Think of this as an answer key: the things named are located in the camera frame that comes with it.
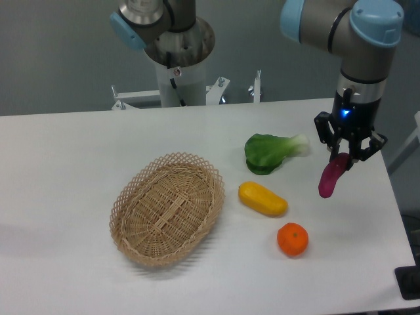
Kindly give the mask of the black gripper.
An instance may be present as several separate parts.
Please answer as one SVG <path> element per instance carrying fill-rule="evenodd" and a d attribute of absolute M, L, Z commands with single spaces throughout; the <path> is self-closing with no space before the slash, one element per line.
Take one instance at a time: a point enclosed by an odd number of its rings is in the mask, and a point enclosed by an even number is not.
<path fill-rule="evenodd" d="M 329 161 L 338 156 L 342 138 L 348 140 L 348 171 L 354 163 L 366 161 L 388 142 L 385 135 L 372 131 L 384 90 L 384 81 L 360 83 L 339 78 L 331 114 L 320 112 L 314 118 L 320 142 L 330 151 Z M 369 138 L 368 146 L 362 149 L 365 138 Z"/>

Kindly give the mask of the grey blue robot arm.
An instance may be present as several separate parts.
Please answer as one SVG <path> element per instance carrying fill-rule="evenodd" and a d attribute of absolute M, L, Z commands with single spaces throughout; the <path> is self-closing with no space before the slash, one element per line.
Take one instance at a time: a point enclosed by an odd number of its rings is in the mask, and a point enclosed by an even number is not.
<path fill-rule="evenodd" d="M 404 11 L 395 1 L 286 1 L 282 33 L 342 59 L 332 111 L 315 117 L 330 161 L 350 169 L 387 142 L 374 121 L 401 38 Z M 155 64 L 161 105 L 206 103 L 201 65 L 215 46 L 194 1 L 120 1 L 110 16 L 116 35 Z"/>

